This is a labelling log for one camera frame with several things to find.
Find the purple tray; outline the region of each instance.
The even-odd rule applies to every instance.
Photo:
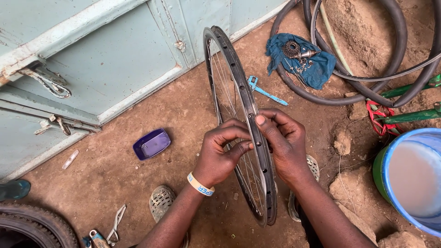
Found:
[[[133,144],[133,151],[139,160],[144,161],[164,151],[171,141],[163,128],[158,128],[144,135]]]

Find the white wristband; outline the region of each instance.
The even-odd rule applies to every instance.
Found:
[[[190,185],[202,194],[211,196],[214,193],[214,187],[211,187],[211,189],[205,188],[202,184],[198,182],[198,180],[194,178],[193,172],[190,172],[190,174],[188,174],[187,179]]]

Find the water in bucket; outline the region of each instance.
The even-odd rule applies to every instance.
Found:
[[[401,206],[414,217],[431,217],[441,212],[441,156],[416,141],[402,141],[389,163],[389,180]]]

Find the foot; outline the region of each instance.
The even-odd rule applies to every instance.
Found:
[[[318,179],[320,177],[320,170],[318,169],[317,161],[313,157],[311,157],[309,155],[306,155],[306,161],[307,161],[307,163],[309,165],[309,169],[311,169],[311,172],[312,172],[312,174],[315,177],[315,180],[317,180],[317,182],[318,182]],[[297,204],[298,203],[297,203],[297,201],[295,199],[295,195],[290,190],[289,191],[289,200],[288,200],[288,213],[289,213],[289,216],[291,216],[291,218],[294,221],[301,222],[299,214],[297,213],[297,210],[296,210]]]
[[[173,191],[165,186],[158,186],[153,190],[152,195],[150,196],[150,212],[153,215],[153,219],[155,219],[156,223],[162,219],[165,212],[170,208],[172,203],[175,201],[176,195]],[[185,234],[184,240],[182,242],[182,248],[188,247],[188,232]]]

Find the blue cloth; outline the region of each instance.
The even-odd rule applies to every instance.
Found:
[[[266,43],[266,56],[271,56],[271,62],[268,67],[268,76],[277,68],[277,65],[282,62],[283,67],[290,73],[296,72],[300,75],[305,83],[316,90],[321,90],[322,85],[328,81],[334,70],[336,59],[334,55],[321,51],[320,53],[307,59],[306,64],[301,65],[297,59],[289,59],[282,52],[282,46],[289,40],[294,40],[300,45],[300,52],[305,52],[307,49],[319,51],[317,46],[314,46],[309,41],[300,36],[293,34],[280,33],[272,36]]]

